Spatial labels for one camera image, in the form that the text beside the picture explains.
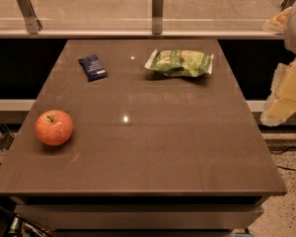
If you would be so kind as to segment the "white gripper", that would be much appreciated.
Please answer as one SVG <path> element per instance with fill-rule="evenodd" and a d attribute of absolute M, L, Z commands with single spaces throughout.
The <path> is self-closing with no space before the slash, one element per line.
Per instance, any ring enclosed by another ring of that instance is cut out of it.
<path fill-rule="evenodd" d="M 263 29 L 268 32 L 284 33 L 285 48 L 296 54 L 296 1 L 292 8 L 288 7 L 267 20 Z M 260 121 L 267 126 L 278 126 L 296 112 L 296 58 L 288 65 L 283 63 L 277 65 L 270 90 Z"/>

